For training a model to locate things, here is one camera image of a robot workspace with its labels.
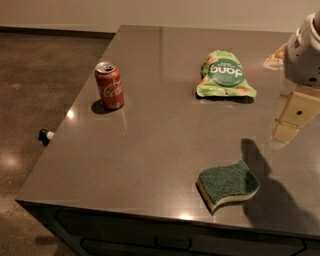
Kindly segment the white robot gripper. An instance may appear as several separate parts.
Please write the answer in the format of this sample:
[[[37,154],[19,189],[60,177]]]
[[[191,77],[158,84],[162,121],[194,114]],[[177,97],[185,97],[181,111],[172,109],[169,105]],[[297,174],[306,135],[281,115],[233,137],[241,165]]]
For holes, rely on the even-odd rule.
[[[308,15],[289,38],[284,72],[297,84],[320,86],[320,12]],[[277,142],[289,143],[320,112],[320,90],[310,86],[289,95],[272,132]]]

